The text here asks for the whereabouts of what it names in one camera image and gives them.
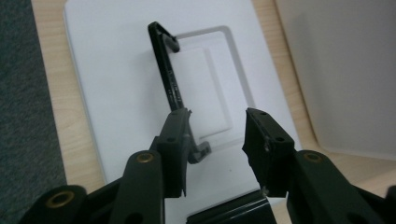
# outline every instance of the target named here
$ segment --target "white plastic tray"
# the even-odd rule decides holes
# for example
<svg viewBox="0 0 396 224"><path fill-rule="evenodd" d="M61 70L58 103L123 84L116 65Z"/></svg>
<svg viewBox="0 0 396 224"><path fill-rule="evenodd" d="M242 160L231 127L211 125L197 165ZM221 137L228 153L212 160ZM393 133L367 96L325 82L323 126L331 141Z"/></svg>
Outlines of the white plastic tray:
<svg viewBox="0 0 396 224"><path fill-rule="evenodd" d="M170 112L147 27L158 21L177 36L177 83L197 143L213 153L188 166L186 198L166 199L167 223L259 187L241 149L248 107L270 113L300 149L249 1L69 0L64 17L106 182L149 148Z"/></svg>

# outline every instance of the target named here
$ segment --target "gray fabric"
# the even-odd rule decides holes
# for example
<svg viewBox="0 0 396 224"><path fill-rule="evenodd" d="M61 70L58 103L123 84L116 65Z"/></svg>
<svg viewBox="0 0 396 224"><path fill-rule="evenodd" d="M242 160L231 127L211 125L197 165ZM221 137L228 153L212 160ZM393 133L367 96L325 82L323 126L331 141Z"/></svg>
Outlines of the gray fabric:
<svg viewBox="0 0 396 224"><path fill-rule="evenodd" d="M0 1L0 223L66 183L30 0Z"/></svg>

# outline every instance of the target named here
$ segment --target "wooden surface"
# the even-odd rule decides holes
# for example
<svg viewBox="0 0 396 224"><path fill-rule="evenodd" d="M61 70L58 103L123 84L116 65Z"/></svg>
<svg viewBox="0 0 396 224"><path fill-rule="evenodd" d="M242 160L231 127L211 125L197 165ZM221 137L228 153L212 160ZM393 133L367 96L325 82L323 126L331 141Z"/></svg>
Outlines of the wooden surface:
<svg viewBox="0 0 396 224"><path fill-rule="evenodd" d="M32 1L67 182L70 185L81 185L88 192L92 192L102 187L104 181L67 44L63 17L64 2L65 0ZM326 154L352 184L385 196L387 188L396 183L396 161L329 153L318 146L276 11L276 4L274 0L252 2L303 148ZM278 223L290 223L284 203L275 205L273 209Z"/></svg>

